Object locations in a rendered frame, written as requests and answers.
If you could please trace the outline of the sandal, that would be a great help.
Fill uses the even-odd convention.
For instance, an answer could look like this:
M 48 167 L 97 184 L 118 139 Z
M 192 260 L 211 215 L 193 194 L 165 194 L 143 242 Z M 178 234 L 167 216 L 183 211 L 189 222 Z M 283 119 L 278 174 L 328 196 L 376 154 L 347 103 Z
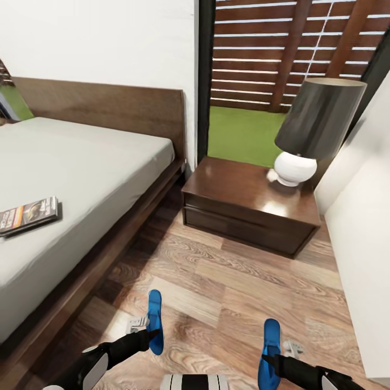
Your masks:
M 160 329 L 160 334 L 158 334 L 151 342 L 149 342 L 151 351 L 156 355 L 160 355 L 164 349 L 164 333 L 161 321 L 161 303 L 162 296 L 160 291 L 155 289 L 151 290 L 149 292 L 147 313 L 147 317 L 150 319 L 150 323 L 148 326 L 146 326 L 146 330 L 151 332 L 156 329 Z
M 275 354 L 281 355 L 280 331 L 280 324 L 277 320 L 269 318 L 265 321 L 262 354 L 273 357 Z M 257 382 L 259 390 L 277 390 L 281 382 L 281 378 L 275 375 L 275 368 L 262 356 L 259 362 Z

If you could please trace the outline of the hardback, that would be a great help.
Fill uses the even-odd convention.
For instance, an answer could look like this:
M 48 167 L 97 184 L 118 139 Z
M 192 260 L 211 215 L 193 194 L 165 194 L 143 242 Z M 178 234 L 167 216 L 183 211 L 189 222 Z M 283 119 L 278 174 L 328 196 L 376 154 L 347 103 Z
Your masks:
M 59 217 L 56 196 L 0 212 L 0 238 Z

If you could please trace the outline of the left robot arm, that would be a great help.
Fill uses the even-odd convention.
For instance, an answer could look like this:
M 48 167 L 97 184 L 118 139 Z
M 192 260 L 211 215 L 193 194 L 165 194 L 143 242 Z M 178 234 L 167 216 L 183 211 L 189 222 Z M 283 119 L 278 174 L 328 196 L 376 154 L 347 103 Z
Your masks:
M 106 371 L 137 352 L 145 352 L 160 329 L 148 332 L 137 328 L 150 324 L 148 317 L 130 317 L 125 336 L 85 349 L 66 370 L 55 376 L 42 390 L 92 390 Z

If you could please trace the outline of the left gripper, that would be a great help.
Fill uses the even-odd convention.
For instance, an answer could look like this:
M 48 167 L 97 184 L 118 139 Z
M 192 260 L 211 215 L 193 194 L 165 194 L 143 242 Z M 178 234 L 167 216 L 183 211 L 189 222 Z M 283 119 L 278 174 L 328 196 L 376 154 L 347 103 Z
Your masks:
M 148 330 L 141 330 L 137 333 L 126 334 L 119 340 L 125 349 L 123 361 L 133 356 L 137 352 L 145 352 L 150 348 L 149 343 L 160 334 L 160 329 L 148 332 Z

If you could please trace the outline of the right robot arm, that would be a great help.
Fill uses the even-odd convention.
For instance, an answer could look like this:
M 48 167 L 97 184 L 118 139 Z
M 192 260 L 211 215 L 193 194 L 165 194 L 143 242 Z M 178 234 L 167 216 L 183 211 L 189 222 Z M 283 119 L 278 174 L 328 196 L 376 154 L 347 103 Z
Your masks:
M 262 354 L 263 360 L 275 368 L 275 375 L 286 378 L 305 390 L 366 390 L 346 373 L 322 366 L 311 366 L 299 360 L 304 352 L 302 344 L 288 340 L 283 343 L 284 355 Z

